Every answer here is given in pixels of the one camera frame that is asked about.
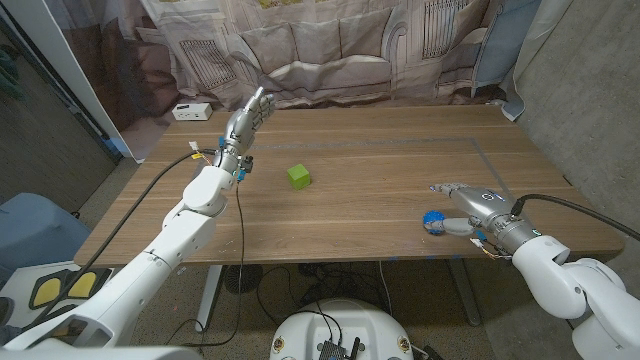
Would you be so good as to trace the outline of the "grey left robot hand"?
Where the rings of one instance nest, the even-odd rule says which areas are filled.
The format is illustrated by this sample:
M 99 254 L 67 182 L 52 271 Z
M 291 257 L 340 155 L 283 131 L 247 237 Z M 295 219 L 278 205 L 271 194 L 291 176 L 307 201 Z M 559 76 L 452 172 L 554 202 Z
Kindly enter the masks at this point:
M 274 111 L 274 95 L 259 87 L 246 105 L 230 117 L 214 165 L 232 173 L 251 148 L 258 129 Z

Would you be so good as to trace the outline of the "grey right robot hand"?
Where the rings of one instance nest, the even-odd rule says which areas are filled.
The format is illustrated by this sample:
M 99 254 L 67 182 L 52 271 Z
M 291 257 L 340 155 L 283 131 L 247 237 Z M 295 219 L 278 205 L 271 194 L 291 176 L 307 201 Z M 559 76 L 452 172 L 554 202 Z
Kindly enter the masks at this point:
M 430 215 L 423 219 L 424 228 L 432 234 L 467 236 L 478 228 L 496 233 L 515 220 L 511 214 L 513 203 L 490 189 L 443 183 L 431 186 L 431 190 L 448 196 L 466 214 L 461 218 L 436 219 Z

